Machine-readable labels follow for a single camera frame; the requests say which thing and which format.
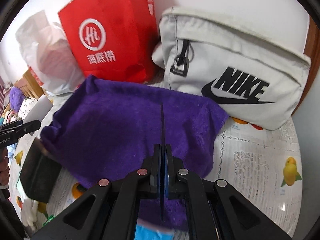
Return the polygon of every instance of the screw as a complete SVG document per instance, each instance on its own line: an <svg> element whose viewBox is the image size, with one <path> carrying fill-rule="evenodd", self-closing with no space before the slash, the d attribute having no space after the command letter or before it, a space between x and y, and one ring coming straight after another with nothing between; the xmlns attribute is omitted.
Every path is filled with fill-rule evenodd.
<svg viewBox="0 0 320 240"><path fill-rule="evenodd" d="M105 186L108 186L108 184L109 184L109 180L107 180L107 179L101 179L101 180L99 180L99 186L100 187L105 187Z"/></svg>
<svg viewBox="0 0 320 240"><path fill-rule="evenodd" d="M225 187L225 186L227 185L227 182L226 182L224 179L219 179L219 180L217 181L217 185L218 185L219 187Z"/></svg>
<svg viewBox="0 0 320 240"><path fill-rule="evenodd" d="M137 171L138 175L146 175L148 171L146 169L140 169Z"/></svg>
<svg viewBox="0 0 320 240"><path fill-rule="evenodd" d="M187 175L189 173L187 169L180 169L178 172L180 175Z"/></svg>

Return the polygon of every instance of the haidilao logo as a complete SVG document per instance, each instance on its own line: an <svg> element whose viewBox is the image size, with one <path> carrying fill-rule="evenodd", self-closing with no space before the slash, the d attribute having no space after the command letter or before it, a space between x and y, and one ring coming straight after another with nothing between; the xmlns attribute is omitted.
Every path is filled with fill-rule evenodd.
<svg viewBox="0 0 320 240"><path fill-rule="evenodd" d="M79 38L89 50L98 51L106 44L106 31L95 19L84 20L79 27Z"/></svg>

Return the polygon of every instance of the black zipper pull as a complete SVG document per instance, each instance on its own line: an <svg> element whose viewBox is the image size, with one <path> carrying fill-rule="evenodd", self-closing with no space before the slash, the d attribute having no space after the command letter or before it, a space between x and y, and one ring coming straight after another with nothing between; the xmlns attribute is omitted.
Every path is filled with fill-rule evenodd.
<svg viewBox="0 0 320 240"><path fill-rule="evenodd" d="M181 50L181 54L178 55L175 59L174 59L174 63L170 68L170 72L172 72L173 74L182 76L182 77L186 77L187 76L187 72L188 72L188 59L186 58L186 52L187 49L189 47L190 41L188 40L183 40L183 46L182 46L182 50ZM183 70L179 70L176 67L181 66L183 64Z"/></svg>

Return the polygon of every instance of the nike logo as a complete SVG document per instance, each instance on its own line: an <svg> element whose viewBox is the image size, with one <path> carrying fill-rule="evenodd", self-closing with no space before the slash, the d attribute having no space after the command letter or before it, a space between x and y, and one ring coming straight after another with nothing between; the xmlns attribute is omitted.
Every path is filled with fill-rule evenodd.
<svg viewBox="0 0 320 240"><path fill-rule="evenodd" d="M270 83L256 78L253 75L249 75L248 73L241 70L236 70L236 72L234 72L234 70L234 68L228 67L213 88L220 89L220 87L222 86L223 91L237 96L243 95L244 98L226 98L215 95L212 92L211 87L216 79L206 84L202 88L202 95L214 100L217 104L222 105L274 103L269 101L260 101L260 98L256 97L258 94L263 94L265 92L264 88L267 88ZM252 87L255 85L257 85L257 87L253 92L251 92Z"/></svg>

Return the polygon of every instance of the purple cloth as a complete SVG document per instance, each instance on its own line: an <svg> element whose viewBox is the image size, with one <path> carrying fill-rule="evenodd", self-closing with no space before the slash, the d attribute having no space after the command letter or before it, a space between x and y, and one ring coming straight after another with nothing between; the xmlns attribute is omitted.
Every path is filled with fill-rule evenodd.
<svg viewBox="0 0 320 240"><path fill-rule="evenodd" d="M100 179L124 178L141 168L161 143L160 103L165 140L173 156L202 178L213 167L213 143L227 113L206 98L146 85L89 76L43 128L51 154L84 187ZM167 228L187 229L181 201L165 200L164 222L158 201L142 200L139 217Z"/></svg>
<svg viewBox="0 0 320 240"><path fill-rule="evenodd" d="M26 97L22 93L22 91L17 87L12 87L9 93L10 106L15 112L19 112L20 107L23 103L23 100Z"/></svg>

